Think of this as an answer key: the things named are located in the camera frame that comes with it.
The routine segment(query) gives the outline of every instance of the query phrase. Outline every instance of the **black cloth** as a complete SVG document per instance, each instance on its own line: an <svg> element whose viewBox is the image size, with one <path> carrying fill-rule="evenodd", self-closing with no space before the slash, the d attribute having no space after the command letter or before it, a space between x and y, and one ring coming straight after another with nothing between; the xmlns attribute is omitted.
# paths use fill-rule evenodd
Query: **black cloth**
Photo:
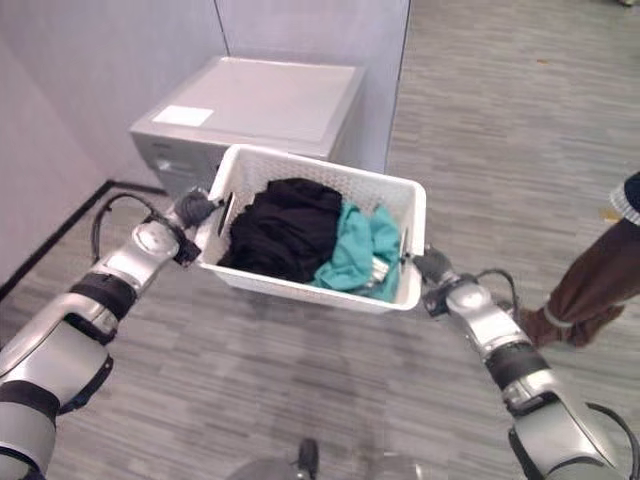
<svg viewBox="0 0 640 480"><path fill-rule="evenodd" d="M624 193L629 205L631 205L637 213L640 213L640 172L630 176L627 181L624 182Z"/></svg>
<svg viewBox="0 0 640 480"><path fill-rule="evenodd" d="M306 180L269 182L231 225L231 245L218 265L307 283L331 258L342 195Z"/></svg>

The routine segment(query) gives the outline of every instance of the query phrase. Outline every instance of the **black baseboard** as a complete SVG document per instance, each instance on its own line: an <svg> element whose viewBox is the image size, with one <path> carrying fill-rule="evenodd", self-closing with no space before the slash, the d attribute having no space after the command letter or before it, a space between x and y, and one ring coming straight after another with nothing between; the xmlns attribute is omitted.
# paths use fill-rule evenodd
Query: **black baseboard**
<svg viewBox="0 0 640 480"><path fill-rule="evenodd" d="M167 196L167 192L159 187L150 187L148 185L140 185L138 183L129 182L113 182L113 187L123 188L125 190L133 190L134 192L149 193L151 195L164 195Z"/></svg>
<svg viewBox="0 0 640 480"><path fill-rule="evenodd" d="M22 278L29 273L29 271L36 266L36 264L44 257L49 250L51 250L56 243L67 233L71 228L87 213L91 207L93 207L104 195L106 195L112 188L122 188L126 190L133 190L141 193L148 193L153 195L167 195L167 192L157 187L149 187L146 185L139 185L137 183L128 182L116 182L113 180L107 180L100 188L98 188L89 199L84 202L80 208L71 214L71 216L65 220L65 222L58 228L29 258L18 267L13 275L2 286L0 286L0 302L14 289L14 287L22 280Z"/></svg>

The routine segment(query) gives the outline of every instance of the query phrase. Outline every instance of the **white label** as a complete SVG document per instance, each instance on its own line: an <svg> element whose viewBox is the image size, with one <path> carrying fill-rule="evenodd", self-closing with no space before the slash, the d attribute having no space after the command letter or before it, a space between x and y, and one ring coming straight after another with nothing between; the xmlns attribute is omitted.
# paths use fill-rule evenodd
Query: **white label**
<svg viewBox="0 0 640 480"><path fill-rule="evenodd" d="M154 122L173 123L175 125L187 125L199 127L211 116L213 110L208 108L179 107L169 105L153 119Z"/></svg>

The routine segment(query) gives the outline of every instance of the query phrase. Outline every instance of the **white wall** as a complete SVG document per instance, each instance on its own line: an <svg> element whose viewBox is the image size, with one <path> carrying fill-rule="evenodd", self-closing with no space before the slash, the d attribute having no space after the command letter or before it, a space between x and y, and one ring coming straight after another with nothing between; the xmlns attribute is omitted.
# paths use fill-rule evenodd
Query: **white wall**
<svg viewBox="0 0 640 480"><path fill-rule="evenodd" d="M0 284L106 179L0 39Z"/></svg>
<svg viewBox="0 0 640 480"><path fill-rule="evenodd" d="M354 161L383 171L409 0L216 0L231 55L364 65Z"/></svg>
<svg viewBox="0 0 640 480"><path fill-rule="evenodd" d="M0 32L107 176L148 185L129 126L225 51L212 0L0 0Z"/></svg>

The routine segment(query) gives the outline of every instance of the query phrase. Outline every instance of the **black cable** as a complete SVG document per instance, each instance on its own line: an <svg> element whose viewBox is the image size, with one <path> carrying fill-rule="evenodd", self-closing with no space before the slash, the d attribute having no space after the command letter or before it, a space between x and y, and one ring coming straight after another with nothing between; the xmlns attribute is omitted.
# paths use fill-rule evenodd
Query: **black cable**
<svg viewBox="0 0 640 480"><path fill-rule="evenodd" d="M616 412L611 410L608 407L603 405L599 405L597 403L587 402L587 407L591 410L595 410L596 412L600 412L611 418L614 422L616 422L620 427L624 430L624 433L629 437L629 443L631 444L631 474L629 475L629 480L639 480L640 479L640 445L638 444L638 439L634 435L634 433L627 425L627 422L618 415Z"/></svg>
<svg viewBox="0 0 640 480"><path fill-rule="evenodd" d="M476 275L476 279L479 279L486 275L501 275L502 277L507 279L507 282L509 282L509 287L511 288L511 303L513 303L513 319L516 321L516 323L520 324L520 300L518 299L518 293L516 292L516 283L514 282L511 274L506 270L503 270L502 268L490 268L488 270L483 270L478 275Z"/></svg>
<svg viewBox="0 0 640 480"><path fill-rule="evenodd" d="M100 229L102 227L102 220L105 214L111 211L111 205L116 200L119 200L120 198L133 198L134 200L137 200L138 202L143 204L145 207L147 207L147 209L149 210L149 213L151 214L154 220L158 220L161 223L165 223L165 224L169 223L169 221L164 217L162 212L157 210L156 207L154 207L153 204L149 202L147 199L140 197L138 195L135 195L133 193L123 192L123 193L115 194L114 196L109 198L109 200L107 200L98 209L98 212L96 213L96 216L93 219L93 225L91 225L91 256L93 259L93 263L96 263L98 260L100 260Z"/></svg>

